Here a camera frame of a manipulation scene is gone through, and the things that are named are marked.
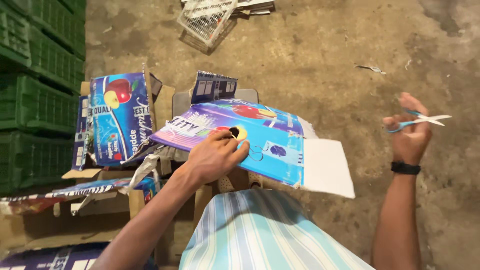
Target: concrete floor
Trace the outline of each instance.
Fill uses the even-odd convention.
[[[164,84],[188,91],[197,70],[225,74],[257,89],[262,104],[308,120],[319,137],[341,141],[356,199],[267,186],[288,190],[367,262],[392,177],[381,119],[400,113],[397,97],[410,92],[432,115],[453,115],[434,127],[418,178],[424,266],[478,268],[480,2],[277,0],[270,16],[232,21],[207,54],[179,40],[180,11],[178,0],[88,1],[86,78],[138,72],[146,62]]]

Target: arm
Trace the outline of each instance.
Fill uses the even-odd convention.
[[[427,109],[410,94],[402,93],[400,105],[428,115]],[[394,116],[384,119],[389,130],[413,116]],[[392,134],[394,161],[418,165],[432,133],[427,122]],[[372,247],[372,264],[378,270],[421,269],[420,245],[416,218],[415,175],[396,173],[388,188],[380,212]]]
[[[92,270],[140,269],[185,202],[203,184],[226,175],[245,159],[250,143],[238,142],[224,131],[208,137],[190,153],[162,190],[115,237]]]

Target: hand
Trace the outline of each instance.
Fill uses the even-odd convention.
[[[238,145],[228,130],[213,134],[192,149],[181,169],[188,170],[198,185],[213,182],[247,157],[250,142],[244,141],[239,149]]]
[[[428,116],[425,106],[409,93],[400,95],[400,105],[402,108],[416,110]],[[413,121],[416,118],[413,114],[395,115],[384,118],[384,125],[388,130],[395,130],[399,122]],[[432,131],[428,122],[410,125],[399,132],[392,133],[393,161],[404,161],[413,166],[419,165],[431,137]]]

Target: white plastic crate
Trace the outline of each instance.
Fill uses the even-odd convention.
[[[212,47],[238,0],[189,0],[177,22]]]

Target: white paper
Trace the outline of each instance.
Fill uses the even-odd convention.
[[[355,198],[342,143],[326,139],[306,139],[302,189]]]

